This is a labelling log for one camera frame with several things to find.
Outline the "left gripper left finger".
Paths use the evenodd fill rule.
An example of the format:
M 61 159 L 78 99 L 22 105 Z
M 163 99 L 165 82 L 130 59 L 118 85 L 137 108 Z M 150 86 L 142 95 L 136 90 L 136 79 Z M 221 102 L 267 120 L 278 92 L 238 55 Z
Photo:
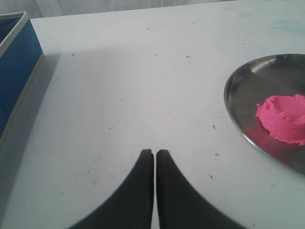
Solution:
M 115 192 L 72 229 L 150 229 L 154 200 L 154 157 L 141 151 Z

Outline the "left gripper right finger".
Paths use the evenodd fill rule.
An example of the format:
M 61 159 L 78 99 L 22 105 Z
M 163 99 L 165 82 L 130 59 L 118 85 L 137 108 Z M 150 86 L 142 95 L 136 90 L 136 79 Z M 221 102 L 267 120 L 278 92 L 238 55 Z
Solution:
M 168 150 L 156 154 L 156 196 L 161 229 L 242 229 L 188 182 Z

